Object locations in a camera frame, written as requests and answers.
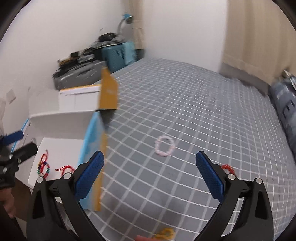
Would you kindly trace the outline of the right hand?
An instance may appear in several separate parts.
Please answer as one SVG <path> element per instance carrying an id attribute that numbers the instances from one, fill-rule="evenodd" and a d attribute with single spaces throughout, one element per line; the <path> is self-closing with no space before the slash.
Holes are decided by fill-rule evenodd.
<path id="1" fill-rule="evenodd" d="M 143 237 L 141 235 L 137 235 L 135 237 L 135 241 L 155 241 L 153 238 Z"/>

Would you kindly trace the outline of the left hand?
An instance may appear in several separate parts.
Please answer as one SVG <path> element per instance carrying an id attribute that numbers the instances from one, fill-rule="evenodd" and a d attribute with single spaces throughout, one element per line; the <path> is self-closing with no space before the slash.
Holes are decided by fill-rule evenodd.
<path id="1" fill-rule="evenodd" d="M 0 201 L 9 217 L 14 218 L 16 216 L 16 207 L 15 199 L 11 191 L 11 188 L 0 190 Z"/>

